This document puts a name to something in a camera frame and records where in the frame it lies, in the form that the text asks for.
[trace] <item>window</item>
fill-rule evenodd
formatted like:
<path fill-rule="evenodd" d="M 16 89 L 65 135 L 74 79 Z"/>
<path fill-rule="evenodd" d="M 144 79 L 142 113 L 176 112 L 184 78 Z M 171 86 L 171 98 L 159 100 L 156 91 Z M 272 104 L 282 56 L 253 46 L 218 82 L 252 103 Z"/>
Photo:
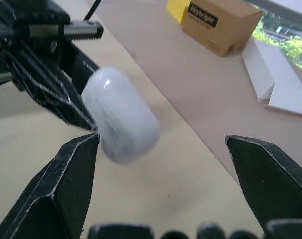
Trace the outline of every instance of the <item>window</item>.
<path fill-rule="evenodd" d="M 290 62 L 302 69 L 302 25 L 259 9 L 264 12 L 264 16 L 253 37 L 279 47 Z"/>

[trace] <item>black label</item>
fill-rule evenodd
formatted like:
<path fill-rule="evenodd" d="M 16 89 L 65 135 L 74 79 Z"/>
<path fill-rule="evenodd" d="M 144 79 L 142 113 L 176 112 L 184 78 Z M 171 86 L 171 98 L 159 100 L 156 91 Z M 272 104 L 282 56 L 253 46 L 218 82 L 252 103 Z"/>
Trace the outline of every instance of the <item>black label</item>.
<path fill-rule="evenodd" d="M 218 18 L 209 14 L 207 11 L 204 11 L 203 9 L 199 8 L 198 6 L 190 3 L 188 11 L 193 16 L 197 17 L 199 20 L 202 20 L 203 22 L 207 23 L 208 25 L 212 27 L 216 27 Z"/>

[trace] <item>yellow box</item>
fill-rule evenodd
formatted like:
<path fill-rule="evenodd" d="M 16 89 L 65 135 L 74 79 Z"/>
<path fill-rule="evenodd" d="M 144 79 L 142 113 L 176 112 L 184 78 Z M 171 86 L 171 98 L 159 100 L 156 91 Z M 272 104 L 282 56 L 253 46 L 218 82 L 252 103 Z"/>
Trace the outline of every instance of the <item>yellow box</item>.
<path fill-rule="evenodd" d="M 191 0 L 169 0 L 167 3 L 167 11 L 179 24 L 184 23 L 190 1 Z"/>

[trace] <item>white box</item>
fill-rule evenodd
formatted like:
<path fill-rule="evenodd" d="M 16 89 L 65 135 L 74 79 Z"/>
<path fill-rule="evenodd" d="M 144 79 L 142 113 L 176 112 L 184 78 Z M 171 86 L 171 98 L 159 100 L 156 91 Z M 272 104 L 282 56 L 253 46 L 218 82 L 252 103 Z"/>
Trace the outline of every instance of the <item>white box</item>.
<path fill-rule="evenodd" d="M 302 115 L 302 82 L 280 49 L 250 39 L 242 58 L 259 101 Z"/>

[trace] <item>brown cardboard box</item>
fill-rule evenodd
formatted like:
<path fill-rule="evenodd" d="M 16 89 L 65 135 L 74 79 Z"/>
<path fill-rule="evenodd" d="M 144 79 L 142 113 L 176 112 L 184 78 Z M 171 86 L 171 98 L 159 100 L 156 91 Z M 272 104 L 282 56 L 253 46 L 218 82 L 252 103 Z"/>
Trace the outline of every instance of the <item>brown cardboard box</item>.
<path fill-rule="evenodd" d="M 244 48 L 262 16 L 240 0 L 191 0 L 183 32 L 225 56 Z"/>

